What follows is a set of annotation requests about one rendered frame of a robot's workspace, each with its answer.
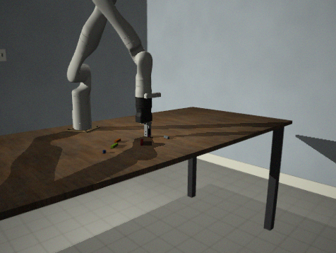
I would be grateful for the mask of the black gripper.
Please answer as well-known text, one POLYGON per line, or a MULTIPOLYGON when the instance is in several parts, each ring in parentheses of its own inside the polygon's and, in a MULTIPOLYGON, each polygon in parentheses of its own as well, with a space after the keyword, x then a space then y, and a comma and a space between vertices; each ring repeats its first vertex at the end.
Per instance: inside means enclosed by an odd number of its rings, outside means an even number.
POLYGON ((144 136, 151 136, 152 98, 161 97, 161 93, 152 93, 151 86, 136 86, 136 122, 144 124, 144 136), (147 94, 147 95, 146 95, 147 94))

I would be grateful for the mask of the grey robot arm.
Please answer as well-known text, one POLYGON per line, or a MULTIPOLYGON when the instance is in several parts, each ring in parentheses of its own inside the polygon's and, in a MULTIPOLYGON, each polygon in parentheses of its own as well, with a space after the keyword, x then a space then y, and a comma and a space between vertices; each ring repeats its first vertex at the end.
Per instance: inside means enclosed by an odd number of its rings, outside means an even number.
POLYGON ((83 26, 67 71, 70 82, 80 83, 80 86, 72 91, 73 128, 76 130, 92 128, 91 70, 87 64, 82 63, 97 49, 107 20, 118 32, 134 62, 138 65, 136 86, 151 86, 152 55, 143 49, 141 40, 133 26, 116 9, 116 0, 92 1, 96 5, 95 9, 83 26))

